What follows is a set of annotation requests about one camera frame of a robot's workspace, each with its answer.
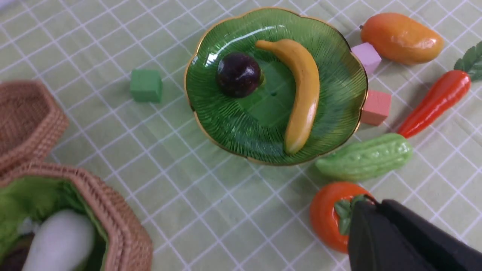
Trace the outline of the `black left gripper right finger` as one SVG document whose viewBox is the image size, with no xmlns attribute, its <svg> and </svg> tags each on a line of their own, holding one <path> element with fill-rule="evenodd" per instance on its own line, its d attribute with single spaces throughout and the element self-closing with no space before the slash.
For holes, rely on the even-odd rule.
<svg viewBox="0 0 482 271">
<path fill-rule="evenodd" d="M 437 271 L 481 270 L 481 252 L 465 245 L 399 202 L 384 199 L 380 211 Z"/>
</svg>

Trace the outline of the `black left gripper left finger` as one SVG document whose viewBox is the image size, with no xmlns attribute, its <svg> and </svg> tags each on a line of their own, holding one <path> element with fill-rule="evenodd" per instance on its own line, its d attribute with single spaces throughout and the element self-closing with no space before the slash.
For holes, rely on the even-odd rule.
<svg viewBox="0 0 482 271">
<path fill-rule="evenodd" d="M 435 271 L 376 205 L 367 200 L 354 205 L 348 257 L 353 271 Z"/>
</svg>

